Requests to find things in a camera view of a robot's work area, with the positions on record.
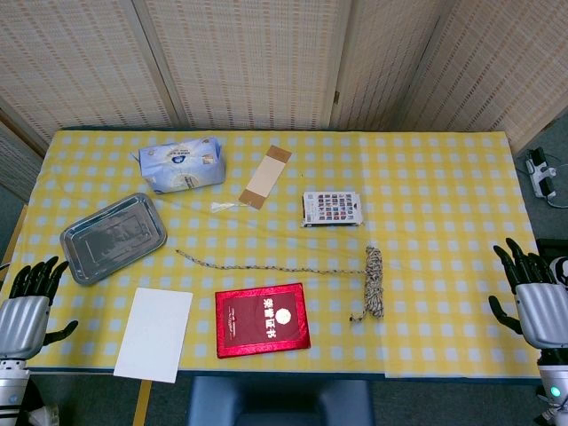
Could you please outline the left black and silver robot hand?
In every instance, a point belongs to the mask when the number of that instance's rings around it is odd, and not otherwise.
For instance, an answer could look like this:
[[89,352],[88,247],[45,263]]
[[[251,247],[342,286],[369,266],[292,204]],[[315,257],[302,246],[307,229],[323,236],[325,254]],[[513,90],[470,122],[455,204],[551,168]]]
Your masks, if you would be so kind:
[[68,338],[78,327],[71,320],[58,331],[47,330],[51,307],[68,262],[57,256],[23,267],[15,276],[8,298],[0,304],[0,362],[27,361],[44,346]]

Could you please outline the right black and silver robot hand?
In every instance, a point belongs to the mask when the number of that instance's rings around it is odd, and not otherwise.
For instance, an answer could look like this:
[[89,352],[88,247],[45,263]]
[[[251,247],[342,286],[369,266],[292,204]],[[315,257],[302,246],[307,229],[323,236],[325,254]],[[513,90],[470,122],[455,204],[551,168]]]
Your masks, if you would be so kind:
[[493,251],[501,260],[517,316],[508,315],[498,298],[490,295],[493,316],[538,350],[568,349],[568,291],[550,271],[555,258],[548,262],[535,253],[525,253],[510,237],[505,243],[508,249],[495,245]]

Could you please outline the yellow white checkered tablecloth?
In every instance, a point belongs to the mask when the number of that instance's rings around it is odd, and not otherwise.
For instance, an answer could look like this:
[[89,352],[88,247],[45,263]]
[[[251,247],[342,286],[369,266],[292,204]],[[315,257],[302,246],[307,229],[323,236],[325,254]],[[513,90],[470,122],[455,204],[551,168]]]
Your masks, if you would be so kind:
[[[79,322],[32,359],[34,369],[116,363],[138,288],[193,301],[184,370],[534,377],[538,352],[497,322],[514,314],[493,247],[536,249],[509,142],[494,133],[220,131],[221,185],[154,195],[168,239],[91,286],[65,274],[48,323]],[[292,153],[261,209],[239,202],[270,146]],[[304,192],[355,192],[359,226],[304,227]],[[217,357],[215,294],[301,283],[311,347]]]

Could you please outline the black and white shoe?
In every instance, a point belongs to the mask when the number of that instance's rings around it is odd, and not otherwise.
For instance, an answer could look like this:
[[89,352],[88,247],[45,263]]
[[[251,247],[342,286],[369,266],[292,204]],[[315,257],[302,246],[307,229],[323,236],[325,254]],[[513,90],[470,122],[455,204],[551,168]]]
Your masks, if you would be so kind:
[[568,256],[555,258],[550,263],[549,268],[556,282],[568,291]]

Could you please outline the rectangular stainless steel tray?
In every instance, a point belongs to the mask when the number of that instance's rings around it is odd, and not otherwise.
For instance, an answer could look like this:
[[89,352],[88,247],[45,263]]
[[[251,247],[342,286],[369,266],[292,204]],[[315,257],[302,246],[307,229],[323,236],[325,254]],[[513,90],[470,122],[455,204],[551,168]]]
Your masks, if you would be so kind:
[[167,231],[152,200],[133,193],[71,224],[59,240],[75,282],[90,286],[160,248]]

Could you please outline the white paper sheet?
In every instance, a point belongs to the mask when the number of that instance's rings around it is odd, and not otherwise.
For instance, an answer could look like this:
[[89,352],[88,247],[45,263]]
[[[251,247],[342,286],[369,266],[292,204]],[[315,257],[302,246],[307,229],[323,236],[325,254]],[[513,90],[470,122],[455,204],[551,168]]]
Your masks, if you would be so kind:
[[174,383],[192,301],[189,292],[138,288],[114,375]]

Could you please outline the white power strip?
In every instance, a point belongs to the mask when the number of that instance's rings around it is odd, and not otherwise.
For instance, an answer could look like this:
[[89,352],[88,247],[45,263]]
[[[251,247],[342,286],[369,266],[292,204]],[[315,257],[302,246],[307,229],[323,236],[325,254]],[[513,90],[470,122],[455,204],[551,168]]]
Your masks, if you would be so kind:
[[556,169],[548,164],[541,147],[529,149],[525,156],[525,165],[537,198],[551,201],[556,197],[556,189],[552,179],[556,177]]

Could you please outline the yellow floor tape strip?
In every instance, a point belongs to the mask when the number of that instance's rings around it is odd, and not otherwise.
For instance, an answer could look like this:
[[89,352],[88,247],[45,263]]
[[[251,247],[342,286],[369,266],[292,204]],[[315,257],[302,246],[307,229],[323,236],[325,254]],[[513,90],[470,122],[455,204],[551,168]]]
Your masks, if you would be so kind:
[[150,380],[142,380],[139,385],[132,426],[145,426],[152,384]]

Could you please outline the blue tissue pack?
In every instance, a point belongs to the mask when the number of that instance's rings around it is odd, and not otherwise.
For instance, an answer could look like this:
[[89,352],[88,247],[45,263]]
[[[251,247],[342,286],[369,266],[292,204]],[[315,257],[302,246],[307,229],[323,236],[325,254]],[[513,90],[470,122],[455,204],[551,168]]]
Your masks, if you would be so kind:
[[141,148],[136,159],[141,177],[158,194],[225,182],[222,146],[215,137]]

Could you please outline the small box with colourful print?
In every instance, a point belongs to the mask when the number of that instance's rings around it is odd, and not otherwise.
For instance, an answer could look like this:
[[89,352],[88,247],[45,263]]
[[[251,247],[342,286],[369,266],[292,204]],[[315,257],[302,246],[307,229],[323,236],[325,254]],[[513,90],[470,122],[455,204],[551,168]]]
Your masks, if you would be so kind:
[[309,191],[303,194],[302,226],[359,226],[362,203],[355,192]]

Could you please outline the red certificate folder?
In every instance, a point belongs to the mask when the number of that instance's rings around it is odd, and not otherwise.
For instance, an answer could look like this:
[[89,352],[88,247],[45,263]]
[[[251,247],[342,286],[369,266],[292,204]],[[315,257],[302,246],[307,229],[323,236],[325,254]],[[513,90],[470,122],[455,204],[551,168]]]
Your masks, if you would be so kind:
[[311,347],[301,283],[215,294],[220,359]]

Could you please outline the dark blue seat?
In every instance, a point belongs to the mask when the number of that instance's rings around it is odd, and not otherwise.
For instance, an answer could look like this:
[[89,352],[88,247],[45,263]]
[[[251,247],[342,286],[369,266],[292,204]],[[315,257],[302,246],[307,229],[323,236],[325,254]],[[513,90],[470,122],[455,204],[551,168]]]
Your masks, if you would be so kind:
[[187,426],[375,426],[375,413],[363,380],[196,376]]

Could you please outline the kraft paper bookmark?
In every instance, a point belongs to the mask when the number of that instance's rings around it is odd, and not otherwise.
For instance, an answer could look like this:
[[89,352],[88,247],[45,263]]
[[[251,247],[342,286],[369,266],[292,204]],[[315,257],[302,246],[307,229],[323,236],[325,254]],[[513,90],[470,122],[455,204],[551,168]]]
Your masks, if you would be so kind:
[[270,146],[252,178],[239,197],[239,202],[261,209],[292,153],[278,146]]

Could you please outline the woven bamboo folding screen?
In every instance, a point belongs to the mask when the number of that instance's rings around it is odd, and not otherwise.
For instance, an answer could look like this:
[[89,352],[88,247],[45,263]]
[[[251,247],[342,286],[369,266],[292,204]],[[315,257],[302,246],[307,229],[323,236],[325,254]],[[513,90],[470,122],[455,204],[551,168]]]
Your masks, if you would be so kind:
[[0,186],[64,128],[504,131],[568,110],[568,0],[0,0]]

